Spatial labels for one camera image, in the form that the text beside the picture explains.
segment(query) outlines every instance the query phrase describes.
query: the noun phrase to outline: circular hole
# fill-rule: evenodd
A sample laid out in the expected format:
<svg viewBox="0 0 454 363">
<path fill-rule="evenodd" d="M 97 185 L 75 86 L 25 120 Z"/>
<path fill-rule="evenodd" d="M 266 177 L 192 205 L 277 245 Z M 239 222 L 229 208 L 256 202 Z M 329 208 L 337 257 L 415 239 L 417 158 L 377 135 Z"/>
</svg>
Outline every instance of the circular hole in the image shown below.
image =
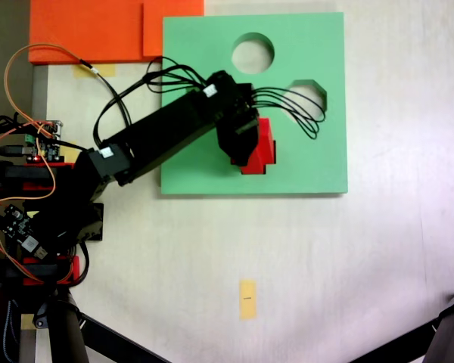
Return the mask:
<svg viewBox="0 0 454 363">
<path fill-rule="evenodd" d="M 274 61 L 274 46 L 262 34 L 248 33 L 235 43 L 232 63 L 242 73 L 265 72 Z"/>
</svg>

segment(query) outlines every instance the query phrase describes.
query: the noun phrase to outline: orange foam board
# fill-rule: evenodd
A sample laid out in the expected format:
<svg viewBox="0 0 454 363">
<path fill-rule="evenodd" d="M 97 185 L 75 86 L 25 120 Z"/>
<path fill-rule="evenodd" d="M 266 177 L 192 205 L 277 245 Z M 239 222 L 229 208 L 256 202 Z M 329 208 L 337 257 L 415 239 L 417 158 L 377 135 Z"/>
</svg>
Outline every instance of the orange foam board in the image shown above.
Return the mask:
<svg viewBox="0 0 454 363">
<path fill-rule="evenodd" d="M 31 0 L 30 43 L 63 45 L 96 63 L 141 61 L 143 0 Z M 33 64 L 76 63 L 48 49 L 32 49 Z"/>
<path fill-rule="evenodd" d="M 143 57 L 163 55 L 164 17 L 201 17 L 204 0 L 144 0 Z"/>
</svg>

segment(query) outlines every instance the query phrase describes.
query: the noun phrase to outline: circuit board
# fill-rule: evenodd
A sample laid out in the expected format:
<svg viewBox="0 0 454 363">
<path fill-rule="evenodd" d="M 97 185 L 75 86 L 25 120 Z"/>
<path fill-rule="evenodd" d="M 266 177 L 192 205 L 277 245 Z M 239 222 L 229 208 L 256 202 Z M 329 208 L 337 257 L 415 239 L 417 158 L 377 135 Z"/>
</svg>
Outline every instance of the circuit board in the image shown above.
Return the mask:
<svg viewBox="0 0 454 363">
<path fill-rule="evenodd" d="M 44 130 L 49 132 L 55 140 L 61 139 L 62 122 L 50 121 L 52 125 L 44 126 Z M 25 143 L 28 147 L 32 148 L 32 154 L 26 158 L 27 163 L 42 163 L 42 158 L 37 149 L 36 137 L 32 135 L 25 135 Z M 57 144 L 46 144 L 39 141 L 40 151 L 43 157 L 49 163 L 63 163 L 64 157 L 61 156 L 61 146 Z"/>
<path fill-rule="evenodd" d="M 16 206 L 8 206 L 5 215 L 0 216 L 0 229 L 6 237 L 17 242 L 38 259 L 44 259 L 47 256 L 47 251 L 33 237 L 30 224 L 31 218 Z"/>
</svg>

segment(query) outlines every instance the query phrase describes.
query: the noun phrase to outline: yellow sticky note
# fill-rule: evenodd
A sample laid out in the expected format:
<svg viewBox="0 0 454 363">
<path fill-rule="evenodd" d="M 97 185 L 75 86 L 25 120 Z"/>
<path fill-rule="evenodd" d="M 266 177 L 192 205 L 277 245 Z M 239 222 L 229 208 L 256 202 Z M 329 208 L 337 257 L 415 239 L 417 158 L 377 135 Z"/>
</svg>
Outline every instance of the yellow sticky note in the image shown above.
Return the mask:
<svg viewBox="0 0 454 363">
<path fill-rule="evenodd" d="M 35 330 L 36 326 L 33 324 L 33 314 L 22 314 L 21 330 Z"/>
<path fill-rule="evenodd" d="M 241 280 L 240 284 L 241 320 L 257 316 L 256 281 Z"/>
<path fill-rule="evenodd" d="M 116 75 L 116 64 L 93 64 L 92 66 L 97 69 L 103 77 L 114 77 Z M 96 77 L 93 72 L 82 64 L 75 64 L 71 67 L 73 68 L 74 78 Z"/>
<path fill-rule="evenodd" d="M 61 156 L 64 157 L 65 163 L 75 163 L 80 153 L 81 150 L 68 146 L 61 146 Z"/>
</svg>

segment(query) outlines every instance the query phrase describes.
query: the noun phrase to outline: table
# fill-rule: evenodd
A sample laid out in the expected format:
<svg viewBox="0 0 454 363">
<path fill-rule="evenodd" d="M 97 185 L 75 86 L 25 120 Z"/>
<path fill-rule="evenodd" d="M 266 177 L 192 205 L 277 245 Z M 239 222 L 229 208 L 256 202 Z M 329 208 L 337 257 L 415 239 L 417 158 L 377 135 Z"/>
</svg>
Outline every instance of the table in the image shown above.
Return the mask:
<svg viewBox="0 0 454 363">
<path fill-rule="evenodd" d="M 454 293 L 454 0 L 206 0 L 207 15 L 287 11 L 345 13 L 349 193 L 162 197 L 154 171 L 102 197 L 104 241 L 89 244 L 73 295 L 172 362 L 346 362 Z M 109 80 L 124 89 L 144 71 L 119 64 Z M 47 79 L 47 117 L 93 146 L 107 90 L 69 66 Z M 145 88 L 126 104 L 140 119 L 160 99 Z M 121 127 L 112 110 L 101 134 Z M 257 318 L 241 321 L 245 278 L 257 282 Z"/>
</svg>

